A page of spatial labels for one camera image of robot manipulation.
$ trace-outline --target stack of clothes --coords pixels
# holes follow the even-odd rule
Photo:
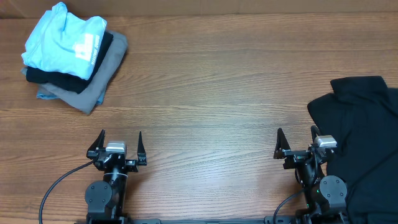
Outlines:
[[[37,98],[60,98],[90,114],[102,104],[127,46],[126,37],[106,30],[101,17],[81,20],[60,2],[45,12],[29,36],[21,72],[39,85]]]

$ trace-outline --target folded gray fabric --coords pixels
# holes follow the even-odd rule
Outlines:
[[[116,69],[118,69],[124,53],[127,50],[128,43],[126,36],[114,31],[107,30],[113,34],[113,41],[109,47],[102,64],[91,83],[80,94],[73,91],[66,91],[51,83],[40,84],[40,86],[50,93],[53,93],[61,100],[68,103],[70,106],[81,110],[86,114],[90,114],[94,108],[98,98],[102,92],[106,90],[106,85],[109,79],[113,76]]]

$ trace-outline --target wooden table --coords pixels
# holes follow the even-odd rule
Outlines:
[[[37,223],[50,185],[88,162],[101,129],[148,166],[131,174],[134,218],[262,218],[300,188],[272,159],[277,128],[310,143],[307,103],[334,78],[382,75],[398,87],[398,14],[268,14],[107,18],[129,50],[103,105],[87,116],[35,98],[19,73],[37,19],[0,20],[0,223]],[[45,223],[85,218],[93,166],[50,194]],[[292,200],[280,211],[304,207]]]

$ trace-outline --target cloth pile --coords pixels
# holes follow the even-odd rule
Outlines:
[[[334,92],[309,103],[308,112],[338,143],[326,171],[347,184],[350,223],[398,223],[398,89],[382,77],[330,83]]]
[[[127,38],[106,25],[99,16],[77,18],[62,2],[45,12],[22,54],[21,72],[39,85],[37,98],[60,98],[86,114],[102,104],[128,47]]]

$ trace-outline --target black garment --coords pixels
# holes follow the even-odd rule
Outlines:
[[[105,58],[106,52],[109,49],[113,40],[113,35],[105,32],[101,41],[101,45],[99,47],[99,51],[97,54],[97,59],[94,65],[93,73],[88,80],[84,80],[80,77],[60,73],[60,72],[45,72],[38,68],[27,67],[26,71],[26,80],[28,82],[34,83],[52,83],[64,90],[74,91],[76,93],[81,93],[85,88],[87,88],[88,84],[90,84],[94,75],[97,73],[102,61]]]
[[[346,181],[351,223],[398,223],[398,90],[382,77],[332,80],[334,93],[308,104],[338,143],[328,175]]]

